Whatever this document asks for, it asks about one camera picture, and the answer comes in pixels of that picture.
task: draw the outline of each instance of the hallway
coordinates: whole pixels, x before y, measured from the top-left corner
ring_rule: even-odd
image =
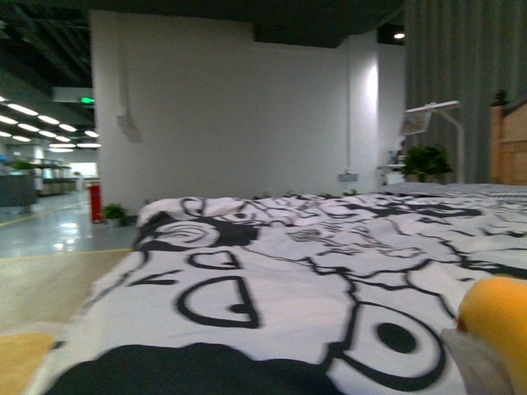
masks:
[[[129,249],[135,226],[92,224],[87,191],[39,198],[31,213],[0,209],[0,258]]]

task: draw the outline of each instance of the potted plant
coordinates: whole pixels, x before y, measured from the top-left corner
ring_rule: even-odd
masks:
[[[438,146],[410,148],[404,158],[404,167],[401,169],[401,173],[405,175],[415,174],[421,183],[425,183],[429,176],[443,182],[445,174],[452,171],[445,150]]]
[[[102,207],[102,213],[105,217],[106,223],[112,227],[121,226],[126,217],[126,209],[119,203],[111,203]]]
[[[35,168],[34,165],[32,165],[27,160],[23,160],[23,159],[15,160],[14,162],[11,163],[11,167],[17,172],[20,172],[20,174],[29,174],[30,170],[33,170]]]

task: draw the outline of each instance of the yellow fabric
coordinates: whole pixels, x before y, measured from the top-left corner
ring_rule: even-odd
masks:
[[[527,394],[527,281],[478,281],[459,306],[459,326],[505,358],[516,393]]]
[[[19,395],[54,344],[46,333],[0,337],[0,395]]]

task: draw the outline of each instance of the gray curtain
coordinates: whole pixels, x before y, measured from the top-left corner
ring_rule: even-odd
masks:
[[[527,91],[527,0],[406,0],[404,24],[407,108],[460,100],[450,114],[466,128],[465,182],[489,182],[494,94]],[[455,165],[455,128],[439,114],[407,144],[443,146]]]

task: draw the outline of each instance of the bed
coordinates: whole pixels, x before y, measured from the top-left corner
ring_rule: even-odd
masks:
[[[527,188],[418,187],[145,206],[26,393],[466,393],[441,332],[527,278]]]

